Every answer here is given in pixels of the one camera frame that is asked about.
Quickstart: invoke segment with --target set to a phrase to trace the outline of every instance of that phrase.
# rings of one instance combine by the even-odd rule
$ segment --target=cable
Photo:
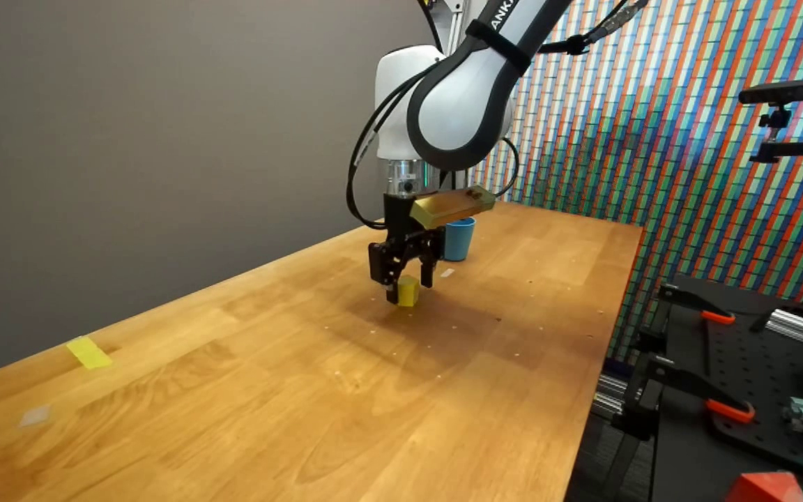
[[[439,39],[439,27],[435,27],[435,19],[430,17],[430,5],[426,5],[426,0],[418,0],[418,5],[422,5],[422,12],[423,12],[423,17],[426,17],[426,24],[430,24],[430,32],[432,32],[432,45],[439,48],[439,52],[443,52],[443,48],[441,48],[441,39]]]
[[[379,134],[382,123],[394,113],[394,109],[401,102],[401,97],[430,71],[432,67],[426,67],[423,71],[401,80],[389,97],[382,97],[382,102],[373,109],[373,113],[368,118],[366,129],[361,131],[352,157],[348,157],[348,175],[347,175],[347,207],[348,211],[372,225],[372,229],[384,229],[384,222],[368,221],[354,201],[354,175],[358,175],[358,165],[363,162],[363,157],[368,152],[373,137]]]
[[[520,179],[520,147],[510,143],[510,137],[503,137],[503,143],[510,147],[510,152],[514,152],[514,175],[510,175],[510,180],[508,180],[508,186],[503,186],[494,197],[503,197],[503,196],[508,196],[510,193],[510,186],[517,183],[517,179]]]

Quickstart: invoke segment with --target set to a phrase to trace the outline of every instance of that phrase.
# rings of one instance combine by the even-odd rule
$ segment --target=yellow tape
[[[92,338],[73,338],[66,343],[66,352],[85,366],[85,369],[107,369],[111,366],[111,356],[101,352],[101,345]]]

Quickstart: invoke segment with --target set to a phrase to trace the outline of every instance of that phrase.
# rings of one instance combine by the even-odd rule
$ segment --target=wooden tabletop
[[[564,498],[641,229],[503,203],[415,310],[377,240],[0,369],[0,498]]]

